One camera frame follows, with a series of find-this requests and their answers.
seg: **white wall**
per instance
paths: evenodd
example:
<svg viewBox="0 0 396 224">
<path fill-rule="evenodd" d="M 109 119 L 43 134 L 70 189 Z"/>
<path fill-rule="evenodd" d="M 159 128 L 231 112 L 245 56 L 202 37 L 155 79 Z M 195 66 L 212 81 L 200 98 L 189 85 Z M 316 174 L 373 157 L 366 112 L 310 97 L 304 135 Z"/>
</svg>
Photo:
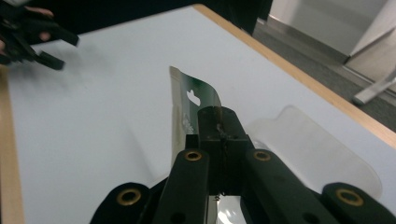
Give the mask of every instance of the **white wall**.
<svg viewBox="0 0 396 224">
<path fill-rule="evenodd" d="M 394 27 L 396 27 L 396 0 L 390 0 L 384 5 L 351 54 L 353 55 L 363 49 Z"/>
<path fill-rule="evenodd" d="M 275 0 L 270 15 L 345 55 L 350 55 L 387 2 L 388 0 Z"/>
</svg>

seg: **table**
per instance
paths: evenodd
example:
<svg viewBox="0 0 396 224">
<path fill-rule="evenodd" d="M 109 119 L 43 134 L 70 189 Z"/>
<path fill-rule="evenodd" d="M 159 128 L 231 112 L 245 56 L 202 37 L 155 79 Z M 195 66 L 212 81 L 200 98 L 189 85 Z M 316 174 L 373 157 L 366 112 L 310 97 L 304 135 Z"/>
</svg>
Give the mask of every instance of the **table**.
<svg viewBox="0 0 396 224">
<path fill-rule="evenodd" d="M 243 125 L 296 105 L 372 165 L 379 201 L 396 213 L 396 134 L 206 7 L 80 38 L 78 49 L 37 46 L 66 61 L 62 73 L 34 63 L 1 68 L 3 223 L 88 223 L 118 184 L 166 176 L 170 65 L 215 87 Z"/>
</svg>

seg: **hand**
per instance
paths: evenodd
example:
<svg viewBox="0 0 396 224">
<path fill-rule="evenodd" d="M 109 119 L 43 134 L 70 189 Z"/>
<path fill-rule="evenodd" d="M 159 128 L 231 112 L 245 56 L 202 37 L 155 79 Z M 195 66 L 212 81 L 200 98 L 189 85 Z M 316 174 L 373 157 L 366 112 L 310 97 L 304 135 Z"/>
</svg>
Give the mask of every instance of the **hand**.
<svg viewBox="0 0 396 224">
<path fill-rule="evenodd" d="M 53 13 L 49 11 L 48 9 L 40 8 L 40 7 L 26 7 L 27 10 L 33 11 L 33 12 L 38 12 L 46 16 L 53 17 Z M 48 41 L 50 39 L 50 33 L 48 32 L 42 32 L 38 36 L 42 41 Z M 6 48 L 6 44 L 0 40 L 0 63 L 7 63 L 7 55 L 4 52 L 4 49 Z"/>
</svg>

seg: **white tabletop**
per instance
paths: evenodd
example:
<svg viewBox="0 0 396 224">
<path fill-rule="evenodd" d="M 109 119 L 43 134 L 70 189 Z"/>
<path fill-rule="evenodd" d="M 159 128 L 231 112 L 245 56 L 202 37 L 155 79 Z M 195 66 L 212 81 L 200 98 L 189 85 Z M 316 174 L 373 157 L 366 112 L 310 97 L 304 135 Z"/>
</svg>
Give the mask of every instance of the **white tabletop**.
<svg viewBox="0 0 396 224">
<path fill-rule="evenodd" d="M 89 223 L 116 186 L 168 174 L 171 65 L 210 83 L 244 126 L 300 108 L 374 168 L 396 214 L 396 151 L 193 7 L 81 35 L 77 49 L 37 48 L 66 65 L 9 68 L 25 223 Z"/>
</svg>

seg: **brass screw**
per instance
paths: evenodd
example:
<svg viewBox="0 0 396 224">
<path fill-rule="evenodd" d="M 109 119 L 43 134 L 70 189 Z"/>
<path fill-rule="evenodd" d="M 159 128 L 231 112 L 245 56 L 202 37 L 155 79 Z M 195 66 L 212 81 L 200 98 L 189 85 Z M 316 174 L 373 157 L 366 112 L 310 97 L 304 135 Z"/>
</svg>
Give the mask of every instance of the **brass screw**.
<svg viewBox="0 0 396 224">
<path fill-rule="evenodd" d="M 254 158 L 259 161 L 269 161 L 271 160 L 271 155 L 264 151 L 255 151 Z"/>
<path fill-rule="evenodd" d="M 188 161 L 198 161 L 202 158 L 202 154 L 197 151 L 189 151 L 184 155 L 184 158 Z"/>
<path fill-rule="evenodd" d="M 131 194 L 132 198 L 126 198 L 125 196 L 127 194 Z M 142 197 L 142 194 L 140 193 L 140 190 L 138 189 L 125 189 L 122 192 L 119 193 L 117 196 L 117 203 L 123 206 L 129 206 L 134 203 L 137 203 L 140 198 Z"/>
<path fill-rule="evenodd" d="M 355 191 L 350 189 L 338 189 L 335 192 L 335 195 L 341 202 L 352 206 L 362 206 L 364 204 L 363 198 Z"/>
</svg>

